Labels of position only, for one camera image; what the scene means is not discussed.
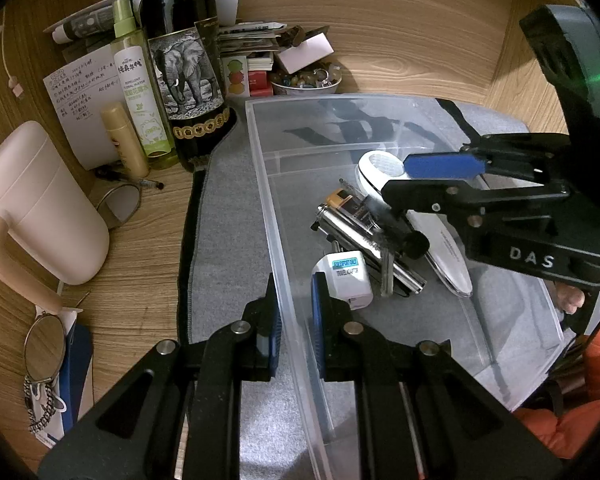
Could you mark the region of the person's right hand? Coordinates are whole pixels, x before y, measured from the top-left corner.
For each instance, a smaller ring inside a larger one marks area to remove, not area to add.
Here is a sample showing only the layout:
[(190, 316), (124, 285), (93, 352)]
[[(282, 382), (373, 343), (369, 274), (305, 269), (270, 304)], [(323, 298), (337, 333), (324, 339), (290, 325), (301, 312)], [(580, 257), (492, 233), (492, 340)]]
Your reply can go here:
[(567, 284), (556, 283), (555, 290), (558, 308), (563, 310), (565, 314), (575, 314), (577, 310), (583, 307), (586, 295), (581, 289)]

